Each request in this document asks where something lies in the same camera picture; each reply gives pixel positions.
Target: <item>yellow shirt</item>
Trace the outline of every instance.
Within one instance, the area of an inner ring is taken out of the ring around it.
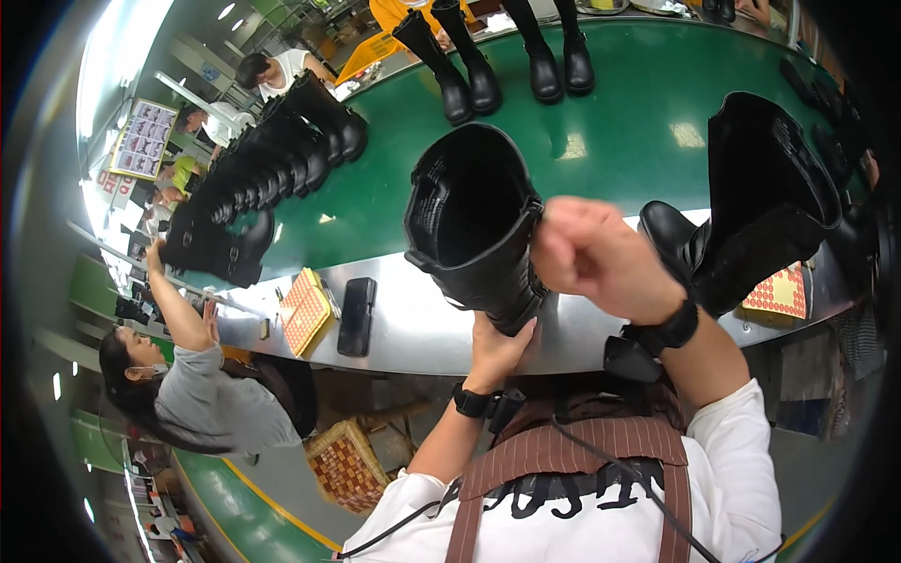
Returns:
[[[434,35],[441,31],[441,24],[432,17],[432,12],[430,11],[432,10],[432,2],[433,0],[429,0],[428,4],[425,6],[413,9],[423,13],[423,17],[425,18],[425,21],[428,22],[429,27],[432,28],[432,35]],[[378,25],[380,25],[385,32],[394,30],[401,20],[406,18],[406,13],[409,9],[411,9],[410,6],[404,4],[400,0],[369,0],[369,10],[372,12],[372,17],[376,18]],[[465,0],[460,0],[460,10],[465,14],[464,19],[468,23],[476,21],[476,16],[469,10],[469,6],[466,5]]]
[[[197,166],[201,170],[205,170],[204,165],[198,163],[193,157],[179,157],[175,159],[175,163],[172,166],[175,167],[172,186],[177,187],[178,191],[185,195],[187,195],[185,186],[187,186],[187,181],[191,179],[191,172],[194,171],[194,167]]]

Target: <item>yellow plastic basket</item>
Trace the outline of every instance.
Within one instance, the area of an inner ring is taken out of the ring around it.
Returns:
[[[381,32],[379,35],[373,35],[360,45],[357,45],[357,49],[353,51],[347,64],[344,65],[344,69],[341,70],[341,75],[338,76],[335,85],[337,86],[341,82],[353,78],[354,75],[372,63],[386,59],[403,49],[404,46],[400,44],[400,41],[391,37],[391,32]]]

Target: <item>black smartphone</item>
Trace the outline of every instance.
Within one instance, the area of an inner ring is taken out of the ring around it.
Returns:
[[[376,280],[355,277],[347,282],[338,331],[338,353],[342,356],[362,358],[369,354],[369,326],[375,301]]]

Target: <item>instruction poster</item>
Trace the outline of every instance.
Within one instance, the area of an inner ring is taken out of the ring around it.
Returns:
[[[155,180],[178,110],[138,99],[119,135],[110,170]]]

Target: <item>striped apron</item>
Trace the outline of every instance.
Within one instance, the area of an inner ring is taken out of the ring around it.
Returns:
[[[519,477],[535,473],[594,474],[607,462],[550,426],[556,412],[574,421],[564,428],[616,458],[658,459],[666,487],[664,504],[691,530],[688,459],[682,445],[685,419],[676,397],[662,384],[647,387],[646,408],[626,406],[619,397],[578,394],[562,401],[526,402],[498,436],[497,445],[469,462],[460,478],[460,507],[445,563],[472,563],[482,497]],[[690,545],[663,521],[659,563],[687,563]]]

